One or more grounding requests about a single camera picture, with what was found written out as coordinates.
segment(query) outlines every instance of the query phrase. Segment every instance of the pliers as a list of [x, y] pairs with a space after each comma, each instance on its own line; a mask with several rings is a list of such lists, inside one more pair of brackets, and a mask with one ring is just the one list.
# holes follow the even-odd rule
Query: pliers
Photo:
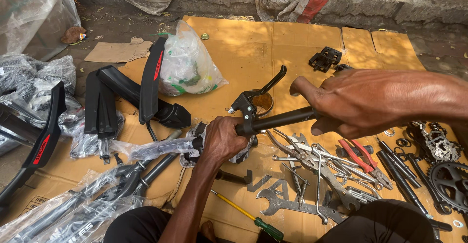
[[370, 174], [372, 177], [377, 179], [383, 185], [383, 187], [392, 190], [393, 186], [389, 178], [377, 167], [377, 162], [372, 159], [371, 155], [366, 151], [366, 149], [364, 149], [364, 147], [361, 144], [359, 144], [356, 140], [352, 139], [349, 141], [354, 145], [354, 147], [356, 147], [361, 152], [366, 162], [364, 162], [364, 160], [359, 159], [359, 157], [351, 150], [351, 147], [345, 140], [338, 140], [338, 142], [346, 150], [351, 159], [353, 159], [354, 162], [359, 164], [359, 166], [363, 169], [365, 174]]

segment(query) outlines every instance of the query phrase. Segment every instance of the hand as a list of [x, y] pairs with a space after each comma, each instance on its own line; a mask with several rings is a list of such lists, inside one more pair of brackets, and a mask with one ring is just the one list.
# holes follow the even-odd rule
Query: hand
[[414, 120], [443, 122], [448, 110], [463, 117], [456, 103], [466, 101], [467, 85], [432, 72], [349, 70], [326, 79], [319, 88], [298, 77], [289, 91], [304, 96], [324, 115], [313, 124], [313, 135], [337, 132], [360, 138]]
[[202, 157], [209, 156], [210, 160], [222, 164], [247, 147], [249, 140], [235, 132], [236, 125], [242, 122], [242, 118], [221, 116], [210, 122]]

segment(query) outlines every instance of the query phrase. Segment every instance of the yellow screwdriver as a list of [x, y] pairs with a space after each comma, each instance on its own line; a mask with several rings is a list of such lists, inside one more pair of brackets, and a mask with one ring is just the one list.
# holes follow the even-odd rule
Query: yellow screwdriver
[[249, 217], [251, 220], [254, 221], [254, 223], [255, 223], [255, 225], [257, 227], [263, 228], [265, 230], [265, 232], [268, 233], [269, 235], [271, 235], [274, 239], [276, 239], [278, 241], [283, 240], [283, 237], [284, 237], [283, 232], [279, 231], [278, 229], [276, 229], [272, 225], [269, 225], [269, 224], [263, 222], [263, 220], [260, 217], [255, 218], [254, 216], [249, 214], [247, 211], [240, 208], [237, 204], [234, 204], [233, 202], [231, 202], [229, 199], [225, 198], [220, 193], [215, 192], [213, 189], [211, 189], [211, 192], [213, 192], [217, 197], [223, 199], [226, 203], [232, 205], [235, 209], [239, 210], [242, 214]]

